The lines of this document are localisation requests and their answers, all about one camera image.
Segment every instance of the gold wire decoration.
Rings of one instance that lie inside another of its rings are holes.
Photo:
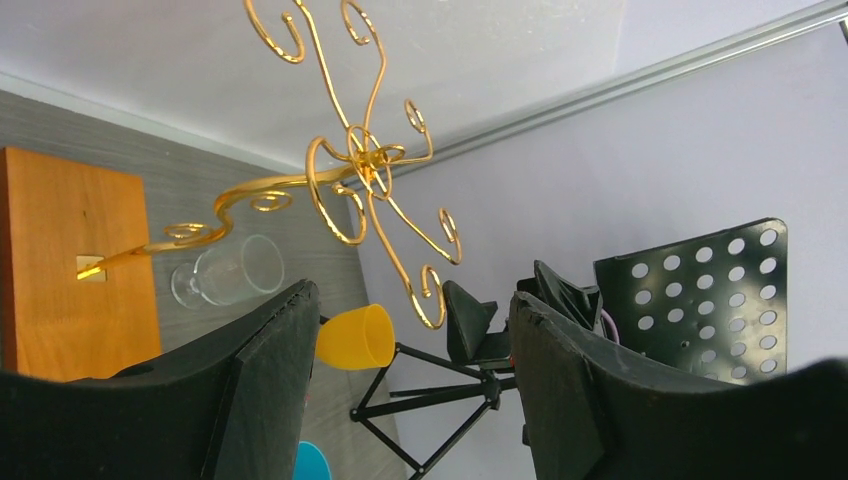
[[[288,63],[301,63],[306,57],[303,37],[300,34],[297,26],[294,23],[294,18],[288,12],[283,13],[282,21],[288,28],[291,34],[291,39],[294,42],[296,53],[292,54],[284,47],[280,46],[265,29],[256,11],[253,8],[253,0],[243,0],[244,8],[247,11],[250,23],[256,30],[256,33],[265,42],[268,48],[271,49],[278,57]],[[368,226],[368,217],[374,224],[374,230],[377,231],[377,236],[386,250],[389,259],[404,284],[406,294],[409,297],[410,304],[418,315],[418,319],[425,327],[435,330],[442,326],[445,320],[445,298],[442,293],[441,282],[439,276],[430,265],[421,267],[421,295],[424,298],[429,298],[436,294],[439,304],[439,318],[435,322],[431,321],[421,307],[418,299],[418,293],[410,281],[406,269],[403,267],[400,259],[395,253],[391,242],[386,236],[385,231],[377,217],[377,211],[374,207],[374,201],[388,203],[395,211],[398,217],[406,223],[421,239],[423,239],[430,247],[442,255],[447,261],[454,265],[458,265],[462,261],[462,246],[459,240],[459,232],[456,229],[456,224],[450,213],[444,208],[439,209],[439,222],[444,230],[445,237],[449,243],[456,245],[456,253],[454,255],[448,253],[445,249],[436,244],[429,236],[427,236],[420,228],[418,228],[412,220],[407,217],[400,206],[392,198],[392,167],[396,165],[404,165],[411,163],[426,162],[433,158],[433,141],[430,138],[430,132],[427,129],[427,124],[424,121],[424,116],[415,107],[411,100],[404,102],[404,109],[407,120],[415,131],[424,136],[427,143],[427,155],[418,158],[406,158],[406,150],[402,145],[389,144],[381,146],[377,141],[376,136],[371,132],[369,126],[371,123],[371,114],[374,109],[374,103],[377,99],[377,93],[383,82],[383,76],[386,71],[386,52],[383,49],[383,44],[374,28],[371,19],[364,10],[353,0],[341,1],[341,13],[344,20],[345,28],[350,34],[350,38],[359,46],[373,44],[377,53],[380,55],[380,68],[377,71],[377,77],[374,82],[374,87],[371,89],[371,96],[368,99],[368,104],[365,107],[365,114],[362,123],[351,124],[342,110],[339,100],[336,96],[335,87],[333,86],[330,73],[327,68],[327,63],[324,60],[324,52],[321,48],[321,42],[318,38],[318,32],[315,28],[315,22],[312,19],[312,14],[303,4],[302,0],[293,0],[294,4],[300,10],[306,21],[312,45],[315,49],[315,55],[318,58],[318,65],[321,69],[321,75],[324,80],[324,85],[327,88],[327,94],[333,104],[333,109],[345,129],[347,138],[347,154],[336,150],[325,137],[315,137],[310,142],[306,150],[306,165],[303,175],[280,175],[274,177],[260,178],[252,180],[241,185],[237,185],[225,191],[215,200],[214,210],[215,215],[221,223],[218,228],[212,228],[209,225],[201,223],[179,223],[170,225],[165,228],[165,234],[173,238],[170,242],[152,243],[140,247],[127,250],[112,257],[101,260],[97,263],[86,266],[77,273],[78,279],[84,279],[91,275],[95,275],[109,268],[115,267],[122,263],[137,258],[138,256],[155,255],[163,252],[173,252],[207,246],[215,243],[232,232],[234,227],[233,219],[230,217],[230,208],[243,200],[249,200],[250,206],[260,212],[274,212],[282,210],[291,205],[293,197],[286,189],[293,187],[307,187],[312,197],[312,204],[321,215],[330,231],[335,237],[345,245],[356,246],[365,240],[365,234]],[[367,28],[369,35],[360,35],[354,28],[351,22],[350,13],[354,12],[362,20]],[[322,172],[315,171],[315,155],[318,150],[322,149],[332,158],[338,160],[343,165],[331,170]],[[359,194],[353,189],[342,185],[341,181],[349,177],[359,177],[362,185],[365,188],[365,203],[363,204]],[[355,230],[355,235],[349,236],[339,230],[336,223],[330,218],[327,209],[324,207],[324,202],[321,198],[319,187],[330,185],[330,190],[335,195],[349,197],[356,207],[356,215],[359,223]]]

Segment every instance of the yellow plastic cup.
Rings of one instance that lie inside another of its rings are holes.
[[[386,367],[395,356],[392,319],[377,304],[340,313],[318,331],[315,356],[341,370]]]

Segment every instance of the orange wooden block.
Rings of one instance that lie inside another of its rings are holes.
[[[105,378],[162,352],[149,257],[76,279],[77,257],[148,243],[140,177],[0,152],[3,366],[54,381]]]

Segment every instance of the black tripod stand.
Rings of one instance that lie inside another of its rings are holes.
[[[374,381],[371,383],[371,386],[368,388],[368,391],[365,392],[365,396],[362,397],[362,401],[359,402],[359,405],[357,405],[356,408],[350,411],[350,419],[364,425],[365,428],[370,430],[371,433],[373,433],[381,442],[392,449],[397,456],[412,467],[413,470],[415,470],[415,474],[410,477],[410,480],[417,480],[424,477],[424,475],[426,475],[427,472],[429,472],[436,463],[438,463],[439,460],[441,460],[442,457],[444,457],[445,454],[457,444],[457,442],[459,442],[463,435],[471,430],[471,427],[473,427],[474,424],[483,417],[483,414],[489,410],[498,410],[500,408],[501,392],[505,390],[512,390],[516,387],[515,377],[499,379],[495,376],[496,372],[494,369],[487,369],[481,366],[479,370],[476,370],[464,365],[457,365],[449,360],[407,347],[401,343],[395,344],[395,358],[397,358],[398,354],[408,355],[432,365],[467,375],[479,381],[479,383],[471,383],[467,385],[452,385],[446,387],[390,392],[389,396],[391,398],[412,398],[384,403],[382,405],[368,406],[368,402],[377,390],[377,386],[381,381],[383,381],[383,377],[386,376],[386,372],[389,368],[391,368],[392,365],[390,364],[388,367],[380,369],[377,376],[374,378]],[[389,438],[370,420],[375,417],[408,412],[410,410],[432,407],[434,405],[441,405],[443,403],[455,402],[477,396],[483,397],[483,403],[424,463],[418,463],[418,461],[406,453],[400,445],[395,443],[394,440]]]

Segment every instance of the clear glass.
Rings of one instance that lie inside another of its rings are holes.
[[[191,309],[232,305],[276,292],[284,277],[283,257],[274,242],[252,235],[213,247],[196,262],[177,267],[171,275],[171,293]]]

